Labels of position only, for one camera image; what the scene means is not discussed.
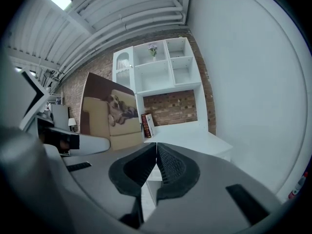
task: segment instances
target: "red brick wall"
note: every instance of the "red brick wall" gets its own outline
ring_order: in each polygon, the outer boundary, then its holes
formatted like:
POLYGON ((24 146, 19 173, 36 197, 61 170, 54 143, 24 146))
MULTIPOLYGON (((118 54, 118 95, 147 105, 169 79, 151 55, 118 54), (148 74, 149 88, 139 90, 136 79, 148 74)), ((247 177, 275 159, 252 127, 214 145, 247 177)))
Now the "red brick wall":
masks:
MULTIPOLYGON (((88 60, 86 63, 81 65, 57 89, 57 93, 59 93, 60 91, 63 91, 64 103, 70 107, 69 109, 70 117, 74 117, 77 124, 79 124, 81 96, 82 96, 83 86, 84 86, 84 83, 86 81, 86 78, 89 72, 102 76, 104 78, 110 79, 110 80, 112 79, 112 66, 113 66, 114 52, 130 47, 130 46, 143 44, 146 42, 163 40, 163 39, 168 39, 168 38, 177 38, 180 36, 188 38, 190 45, 192 47, 192 50, 194 52, 195 59, 198 64, 199 72, 200 72, 201 79, 202 79, 203 86, 204 86, 204 92, 205 92, 206 104, 207 104, 209 132, 211 132, 212 134, 215 134, 215 126, 216 126, 215 105, 214 105, 211 86, 209 83, 207 69, 206 69, 204 60, 201 56, 201 53, 199 51, 198 45, 196 44, 195 39, 193 38, 191 32, 188 30, 182 30, 182 29, 154 32, 154 33, 149 33, 149 34, 145 34, 139 37, 126 40, 124 42, 121 42, 115 46, 112 46, 104 50, 103 52, 97 54, 95 57, 93 57, 92 59, 88 60)), ((186 111, 182 112, 182 115, 184 116, 188 114, 194 114, 194 116, 188 116, 187 117, 188 120, 194 120, 194 118, 196 117, 195 111, 192 111, 191 113, 186 113, 186 111)), ((177 123, 179 120, 183 120, 181 118, 177 118, 175 115, 167 115, 164 117, 171 118, 170 120, 172 121, 170 124, 177 123)), ((167 121, 169 124, 170 120, 160 120, 159 122, 160 124, 165 124, 164 122, 167 121)))
POLYGON ((193 90, 144 97, 144 106, 155 126, 197 120, 193 90))

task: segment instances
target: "gray surface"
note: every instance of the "gray surface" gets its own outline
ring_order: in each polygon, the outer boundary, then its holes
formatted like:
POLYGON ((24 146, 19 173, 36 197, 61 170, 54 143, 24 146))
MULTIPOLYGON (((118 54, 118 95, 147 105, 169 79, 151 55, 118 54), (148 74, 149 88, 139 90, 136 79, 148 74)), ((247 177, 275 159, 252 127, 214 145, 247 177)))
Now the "gray surface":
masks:
POLYGON ((268 189, 230 162, 174 145, 166 146, 192 158, 199 165, 200 177, 183 197, 159 201, 140 230, 230 234, 248 228, 250 224, 225 189, 234 184, 243 185, 269 212, 280 207, 268 189))
POLYGON ((111 164, 119 158, 127 156, 146 145, 148 144, 93 155, 64 157, 63 161, 66 166, 83 162, 89 162, 92 165, 86 169, 71 172, 71 175, 94 202, 110 215, 119 219, 132 211, 135 198, 119 193, 109 179, 108 170, 111 164))
POLYGON ((55 146, 44 145, 44 147, 49 158, 52 177, 58 186, 64 204, 69 209, 76 233, 137 233, 112 218, 85 194, 68 172, 55 146))

